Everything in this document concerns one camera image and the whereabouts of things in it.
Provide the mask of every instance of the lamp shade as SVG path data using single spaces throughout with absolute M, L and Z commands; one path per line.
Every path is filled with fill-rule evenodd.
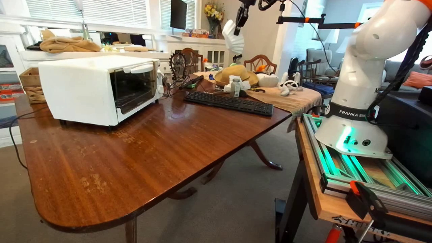
M 325 39 L 325 43 L 326 44 L 336 44 L 337 39 L 339 38 L 339 31 L 340 31 L 340 29 L 330 30 L 330 33 L 328 34 L 327 38 Z
M 343 42 L 342 44 L 340 44 L 340 47 L 336 50 L 336 53 L 345 53 L 346 48 L 348 47 L 348 41 L 349 41 L 349 36 L 343 39 Z

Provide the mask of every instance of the floor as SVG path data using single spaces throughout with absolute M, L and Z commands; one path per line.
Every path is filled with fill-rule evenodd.
M 250 147 L 226 160 L 207 185 L 183 201 L 166 199 L 138 217 L 139 243 L 274 242 L 274 199 L 286 199 L 299 161 L 289 121 L 258 139 L 267 157 L 284 170 L 266 167 Z M 124 227 L 89 234 L 56 231 L 39 220 L 29 179 L 13 147 L 0 149 L 0 242 L 121 243 Z M 306 208 L 295 242 L 322 243 L 331 223 L 315 221 Z

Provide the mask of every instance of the black keyboard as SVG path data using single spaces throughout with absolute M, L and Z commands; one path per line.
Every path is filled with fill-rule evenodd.
M 273 105 L 228 96 L 212 95 L 209 93 L 191 91 L 184 100 L 208 106 L 217 106 L 241 112 L 272 116 Z

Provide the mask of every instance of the toaster oven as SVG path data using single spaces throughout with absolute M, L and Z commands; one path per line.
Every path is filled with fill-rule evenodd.
M 39 63 L 55 119 L 116 126 L 164 93 L 159 60 L 108 55 Z

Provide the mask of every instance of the table top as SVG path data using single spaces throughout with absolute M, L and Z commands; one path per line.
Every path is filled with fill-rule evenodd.
M 212 87 L 203 80 L 198 90 Z M 77 122 L 62 127 L 49 109 L 20 119 L 42 219 L 66 232 L 126 223 L 291 115 L 275 108 L 268 118 L 187 103 L 185 94 L 161 98 L 112 132 Z M 16 99 L 18 115 L 46 105 Z
M 303 123 L 300 122 L 300 118 L 296 119 L 296 132 L 299 135 L 300 145 L 302 147 L 303 157 L 306 164 L 306 171 L 308 174 L 308 179 L 311 185 L 312 196 L 315 203 L 315 208 L 317 210 L 318 218 L 326 221 L 330 221 L 333 223 L 337 223 L 334 219 L 339 218 L 343 221 L 351 220 L 351 222 L 363 222 L 368 223 L 371 221 L 369 215 L 363 220 L 359 218 L 355 212 L 349 207 L 348 203 L 343 198 L 339 198 L 336 196 L 324 194 L 321 192 L 320 187 L 320 179 L 321 175 L 319 173 L 317 167 L 317 161 L 315 159 L 315 155 L 313 149 L 311 147 L 311 143 L 309 141 L 309 137 L 306 131 L 306 128 Z M 424 219 L 419 219 L 415 217 L 411 217 L 408 215 L 399 214 L 396 212 L 390 212 L 390 214 L 403 217 L 409 220 L 418 221 L 424 224 L 432 225 L 432 222 L 426 221 Z M 404 236 L 391 234 L 391 239 L 398 240 L 401 242 L 420 242 L 417 240 L 413 240 Z

